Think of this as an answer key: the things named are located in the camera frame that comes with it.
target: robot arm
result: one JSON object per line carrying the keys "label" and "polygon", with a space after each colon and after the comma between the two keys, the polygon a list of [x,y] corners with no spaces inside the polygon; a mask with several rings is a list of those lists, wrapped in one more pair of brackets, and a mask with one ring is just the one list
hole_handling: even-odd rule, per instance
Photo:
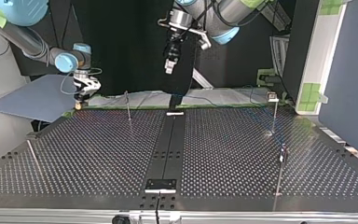
{"label": "robot arm", "polygon": [[[201,36],[200,46],[212,46],[208,37],[220,45],[228,43],[240,30],[238,23],[251,14],[254,9],[269,0],[175,0],[168,24],[165,20],[158,24],[170,29],[165,50],[165,69],[171,74],[180,59],[181,44],[187,33]],[[193,21],[202,29],[193,29]]]}
{"label": "robot arm", "polygon": [[76,109],[81,109],[91,95],[101,88],[101,83],[91,73],[91,47],[86,44],[74,44],[73,50],[70,51],[52,48],[37,32],[25,26],[35,24],[45,16],[46,11],[40,15],[28,12],[46,10],[44,7],[47,6],[47,1],[39,0],[25,4],[17,1],[10,2],[9,5],[4,2],[0,1],[0,9],[7,13],[7,22],[3,28],[0,27],[0,35],[19,47],[26,57],[47,65],[53,64],[63,73],[73,73]]}

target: vertical rod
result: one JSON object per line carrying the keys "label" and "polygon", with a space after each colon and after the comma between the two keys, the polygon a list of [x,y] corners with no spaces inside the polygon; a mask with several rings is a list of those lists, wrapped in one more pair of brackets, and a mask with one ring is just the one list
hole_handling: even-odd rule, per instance
{"label": "vertical rod", "polygon": [[278,103],[279,102],[276,102],[275,103],[275,110],[274,110],[274,120],[272,121],[272,133],[275,133],[275,121],[277,119],[277,112],[278,112]]}
{"label": "vertical rod", "polygon": [[129,92],[125,91],[124,95],[126,97],[126,104],[127,104],[127,112],[129,114],[129,120],[131,120],[131,112],[130,112],[130,98],[129,98]]}

